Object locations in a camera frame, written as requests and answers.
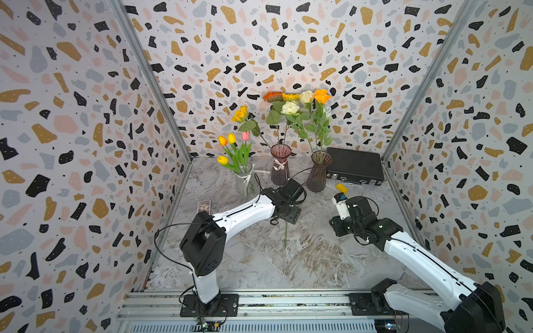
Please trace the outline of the cream rose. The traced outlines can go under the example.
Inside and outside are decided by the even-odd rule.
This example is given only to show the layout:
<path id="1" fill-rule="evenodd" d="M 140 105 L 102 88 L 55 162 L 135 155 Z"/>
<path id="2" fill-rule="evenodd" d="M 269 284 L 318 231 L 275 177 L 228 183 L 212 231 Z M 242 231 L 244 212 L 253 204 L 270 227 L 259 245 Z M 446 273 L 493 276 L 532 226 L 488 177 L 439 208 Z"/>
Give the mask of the cream rose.
<path id="1" fill-rule="evenodd" d="M 302 92 L 300 102 L 303 107 L 301 115 L 303 128 L 307 133 L 311 152 L 314 153 L 319 148 L 315 121 L 315 93 L 311 90 Z"/>
<path id="2" fill-rule="evenodd" d="M 310 152 L 314 152 L 314 147 L 311 140 L 311 133 L 315 131 L 312 125 L 312 106 L 311 104 L 301 104 L 297 101 L 287 101 L 282 107 L 282 115 L 285 117 L 287 125 L 293 129 L 298 137 L 305 140 L 310 148 Z"/>

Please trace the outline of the orange rose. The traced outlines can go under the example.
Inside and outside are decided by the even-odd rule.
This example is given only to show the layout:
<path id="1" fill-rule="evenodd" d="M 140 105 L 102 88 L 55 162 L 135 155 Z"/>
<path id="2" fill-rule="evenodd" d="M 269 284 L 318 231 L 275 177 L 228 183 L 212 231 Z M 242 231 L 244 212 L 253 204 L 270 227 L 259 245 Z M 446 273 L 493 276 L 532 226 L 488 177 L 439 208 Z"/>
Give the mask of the orange rose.
<path id="1" fill-rule="evenodd" d="M 322 151 L 324 147 L 328 146 L 331 143 L 330 137 L 326 142 L 323 141 L 323 124 L 325 122 L 325 117 L 323 115 L 323 108 L 327 105 L 327 102 L 331 100 L 331 96 L 327 90 L 317 90 L 315 91 L 315 121 L 317 128 L 317 137 L 319 150 Z"/>

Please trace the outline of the yellow sunflower small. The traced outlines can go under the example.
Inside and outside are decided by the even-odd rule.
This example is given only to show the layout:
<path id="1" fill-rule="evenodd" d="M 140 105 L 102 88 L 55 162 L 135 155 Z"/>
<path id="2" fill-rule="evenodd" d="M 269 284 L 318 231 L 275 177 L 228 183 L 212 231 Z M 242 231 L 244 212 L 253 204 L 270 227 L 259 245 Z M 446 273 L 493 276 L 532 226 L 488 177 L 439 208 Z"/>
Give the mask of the yellow sunflower small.
<path id="1" fill-rule="evenodd" d="M 258 121 L 255 119 L 255 116 L 250 113 L 247 104 L 242 105 L 238 110 L 235 111 L 231 122 L 236 122 L 239 124 L 237 130 L 239 130 L 240 133 L 249 133 L 254 137 L 259 137 L 267 147 L 271 148 L 271 145 L 266 141 L 262 134 Z"/>

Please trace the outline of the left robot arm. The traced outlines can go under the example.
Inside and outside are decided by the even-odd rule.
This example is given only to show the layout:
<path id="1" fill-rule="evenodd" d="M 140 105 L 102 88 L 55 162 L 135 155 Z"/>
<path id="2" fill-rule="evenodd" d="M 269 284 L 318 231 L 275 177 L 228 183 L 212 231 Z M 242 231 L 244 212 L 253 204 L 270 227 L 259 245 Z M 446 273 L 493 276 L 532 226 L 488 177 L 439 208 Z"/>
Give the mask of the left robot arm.
<path id="1" fill-rule="evenodd" d="M 265 220 L 295 224 L 307 198 L 305 188 L 290 179 L 285 185 L 260 190 L 250 201 L 210 215 L 200 212 L 180 243 L 184 260 L 192 270 L 194 291 L 199 301 L 209 305 L 219 298 L 217 267 L 222 263 L 226 242 L 244 229 Z"/>

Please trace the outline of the yellow sunflower large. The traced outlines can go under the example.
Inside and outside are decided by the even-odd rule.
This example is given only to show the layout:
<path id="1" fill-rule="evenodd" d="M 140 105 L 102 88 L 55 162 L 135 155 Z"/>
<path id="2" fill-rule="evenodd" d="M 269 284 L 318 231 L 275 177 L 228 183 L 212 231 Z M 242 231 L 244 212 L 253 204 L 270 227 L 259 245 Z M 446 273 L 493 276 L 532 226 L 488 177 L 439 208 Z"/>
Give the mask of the yellow sunflower large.
<path id="1" fill-rule="evenodd" d="M 289 101 L 295 101 L 298 102 L 301 100 L 301 96 L 299 94 L 282 94 L 283 101 L 289 102 Z"/>

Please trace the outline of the white rose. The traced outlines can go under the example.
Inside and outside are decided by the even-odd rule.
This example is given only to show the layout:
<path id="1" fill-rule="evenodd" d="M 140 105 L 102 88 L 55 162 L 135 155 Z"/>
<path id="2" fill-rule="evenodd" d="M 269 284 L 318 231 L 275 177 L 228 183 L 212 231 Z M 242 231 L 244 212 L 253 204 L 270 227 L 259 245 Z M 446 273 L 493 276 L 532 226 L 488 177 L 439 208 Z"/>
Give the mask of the white rose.
<path id="1" fill-rule="evenodd" d="M 323 141 L 326 142 L 330 135 L 330 122 L 332 120 L 333 111 L 330 106 L 325 105 L 323 108 L 323 115 L 325 117 L 325 122 L 323 124 Z"/>

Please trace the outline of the pink tulip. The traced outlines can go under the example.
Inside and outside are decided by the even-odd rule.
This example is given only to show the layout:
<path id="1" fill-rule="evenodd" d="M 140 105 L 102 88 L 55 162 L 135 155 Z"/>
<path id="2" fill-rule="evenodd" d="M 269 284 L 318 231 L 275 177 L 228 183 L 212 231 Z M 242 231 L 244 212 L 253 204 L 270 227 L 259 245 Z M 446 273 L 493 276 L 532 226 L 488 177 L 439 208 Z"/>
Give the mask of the pink tulip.
<path id="1" fill-rule="evenodd" d="M 242 166 L 244 167 L 246 171 L 248 170 L 248 159 L 249 159 L 249 154 L 251 151 L 251 146 L 252 146 L 251 132 L 250 131 L 243 132 L 240 153 L 241 153 Z"/>

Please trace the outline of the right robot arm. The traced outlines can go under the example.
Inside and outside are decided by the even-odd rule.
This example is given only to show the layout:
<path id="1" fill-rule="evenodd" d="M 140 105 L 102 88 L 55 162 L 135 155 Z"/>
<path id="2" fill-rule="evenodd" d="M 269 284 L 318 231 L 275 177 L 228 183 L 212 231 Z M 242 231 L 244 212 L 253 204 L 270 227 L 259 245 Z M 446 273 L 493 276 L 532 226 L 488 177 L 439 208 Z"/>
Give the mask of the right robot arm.
<path id="1" fill-rule="evenodd" d="M 371 289 L 371 308 L 379 313 L 413 315 L 444 332 L 504 332 L 501 293 L 452 269 L 391 219 L 379 219 L 363 196 L 334 195 L 337 216 L 329 224 L 337 237 L 348 234 L 397 259 L 434 291 L 430 296 L 386 278 Z"/>

